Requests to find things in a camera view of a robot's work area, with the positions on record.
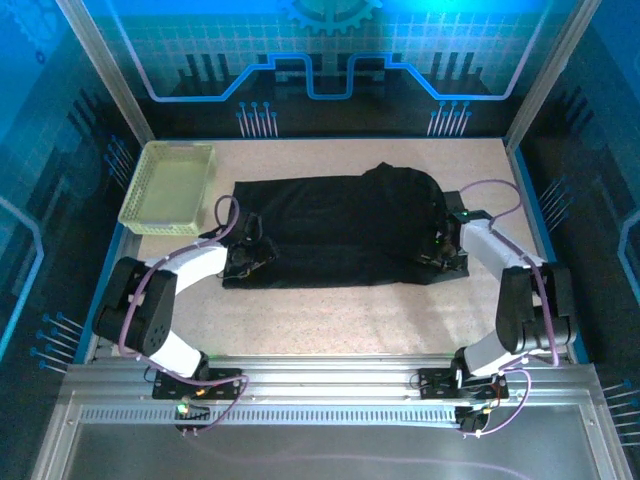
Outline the black t-shirt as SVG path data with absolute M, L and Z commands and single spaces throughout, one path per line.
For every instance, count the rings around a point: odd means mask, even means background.
M 238 182 L 234 196 L 262 217 L 279 256 L 231 289 L 431 285 L 465 278 L 417 262 L 422 241 L 444 220 L 436 180 L 381 163 L 361 175 Z

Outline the pale green perforated plastic basket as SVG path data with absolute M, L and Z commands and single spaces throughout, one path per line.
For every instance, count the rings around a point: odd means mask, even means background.
M 216 170 L 211 142 L 148 142 L 119 211 L 119 223 L 137 235 L 199 235 L 212 208 Z

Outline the aluminium frame post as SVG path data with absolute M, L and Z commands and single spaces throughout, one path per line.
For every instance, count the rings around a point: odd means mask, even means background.
M 573 10 L 556 37 L 550 53 L 507 131 L 505 151 L 508 157 L 515 155 L 516 149 L 560 74 L 565 70 L 601 2 L 602 0 L 576 0 Z
M 129 129 L 144 147 L 155 135 L 82 0 L 55 0 Z

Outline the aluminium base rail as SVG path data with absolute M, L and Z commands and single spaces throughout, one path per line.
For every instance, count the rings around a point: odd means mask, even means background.
M 420 400 L 415 372 L 447 368 L 448 355 L 224 356 L 213 368 L 239 368 L 249 378 L 244 405 L 403 405 Z M 553 368 L 537 359 L 525 366 L 530 374 L 508 377 L 512 400 L 528 398 L 530 406 L 604 402 L 592 365 Z M 151 400 L 145 366 L 133 359 L 102 358 L 73 365 L 64 377 L 59 398 L 76 404 L 133 403 Z

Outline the black connector box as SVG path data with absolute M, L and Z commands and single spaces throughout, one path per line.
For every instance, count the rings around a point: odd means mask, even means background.
M 492 409 L 490 407 L 459 406 L 454 410 L 458 431 L 479 437 L 489 424 Z
M 175 408 L 175 428 L 182 436 L 198 435 L 211 420 L 211 410 L 207 406 L 197 406 L 186 402 L 179 403 Z

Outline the grey metal panel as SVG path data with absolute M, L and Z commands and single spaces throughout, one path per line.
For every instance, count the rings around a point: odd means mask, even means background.
M 580 427 L 487 438 L 411 427 L 84 426 L 34 480 L 640 480 Z

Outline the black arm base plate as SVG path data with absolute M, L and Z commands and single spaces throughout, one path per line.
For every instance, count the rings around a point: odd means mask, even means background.
M 502 400 L 510 396 L 504 376 L 476 377 L 445 368 L 417 370 L 417 389 L 422 400 Z
M 240 393 L 242 380 L 222 383 L 239 377 L 238 368 L 210 368 L 203 381 L 218 382 L 216 386 L 196 386 L 178 381 L 166 373 L 157 372 L 153 381 L 152 398 L 156 400 L 234 400 Z

